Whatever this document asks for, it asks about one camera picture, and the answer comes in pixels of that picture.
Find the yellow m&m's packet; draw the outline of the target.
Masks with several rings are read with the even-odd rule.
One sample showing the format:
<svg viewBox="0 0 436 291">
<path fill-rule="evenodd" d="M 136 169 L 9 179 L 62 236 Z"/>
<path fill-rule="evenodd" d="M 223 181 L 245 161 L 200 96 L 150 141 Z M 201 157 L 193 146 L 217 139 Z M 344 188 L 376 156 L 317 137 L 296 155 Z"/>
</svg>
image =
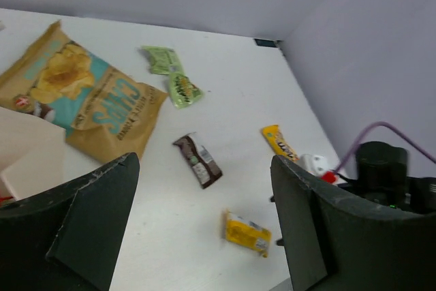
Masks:
<svg viewBox="0 0 436 291">
<path fill-rule="evenodd" d="M 279 125 L 269 125 L 261 129 L 261 134 L 265 137 L 276 155 L 282 155 L 292 162 L 297 162 L 299 157 L 295 150 L 286 142 L 281 133 Z"/>
</svg>

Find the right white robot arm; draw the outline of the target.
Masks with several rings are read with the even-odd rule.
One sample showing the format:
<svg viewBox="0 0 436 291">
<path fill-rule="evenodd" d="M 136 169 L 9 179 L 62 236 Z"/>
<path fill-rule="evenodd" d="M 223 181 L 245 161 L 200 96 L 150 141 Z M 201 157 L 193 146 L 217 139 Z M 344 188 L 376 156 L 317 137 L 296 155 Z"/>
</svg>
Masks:
<svg viewBox="0 0 436 291">
<path fill-rule="evenodd" d="M 360 144 L 355 152 L 356 179 L 339 187 L 361 198 L 418 214 L 435 212 L 435 178 L 409 177 L 408 152 L 385 142 Z"/>
</svg>

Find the yellow snack bar packet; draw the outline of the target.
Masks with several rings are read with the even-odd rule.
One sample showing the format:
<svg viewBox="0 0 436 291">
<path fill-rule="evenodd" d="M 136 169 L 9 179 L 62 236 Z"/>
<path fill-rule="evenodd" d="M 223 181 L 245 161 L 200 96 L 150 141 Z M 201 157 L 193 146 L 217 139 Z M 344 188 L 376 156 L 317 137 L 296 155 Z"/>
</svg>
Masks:
<svg viewBox="0 0 436 291">
<path fill-rule="evenodd" d="M 223 213 L 223 220 L 223 236 L 226 241 L 255 251 L 263 258 L 268 257 L 272 239 L 270 230 L 230 211 Z"/>
</svg>

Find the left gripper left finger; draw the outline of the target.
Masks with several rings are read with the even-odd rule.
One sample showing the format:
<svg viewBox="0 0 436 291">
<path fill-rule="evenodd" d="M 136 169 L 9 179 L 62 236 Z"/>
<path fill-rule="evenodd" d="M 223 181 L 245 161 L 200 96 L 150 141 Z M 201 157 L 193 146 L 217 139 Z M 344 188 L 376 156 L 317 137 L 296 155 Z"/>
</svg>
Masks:
<svg viewBox="0 0 436 291">
<path fill-rule="evenodd" d="M 1 206 L 2 290 L 109 290 L 140 162 L 126 153 Z"/>
</svg>

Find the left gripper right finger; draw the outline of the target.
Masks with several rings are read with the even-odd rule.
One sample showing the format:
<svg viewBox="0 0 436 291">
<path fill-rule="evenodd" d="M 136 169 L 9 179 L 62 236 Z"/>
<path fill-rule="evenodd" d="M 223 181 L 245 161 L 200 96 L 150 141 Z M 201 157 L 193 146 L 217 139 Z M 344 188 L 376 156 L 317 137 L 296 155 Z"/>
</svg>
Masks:
<svg viewBox="0 0 436 291">
<path fill-rule="evenodd" d="M 435 215 L 376 204 L 274 156 L 272 192 L 294 290 L 434 290 Z"/>
</svg>

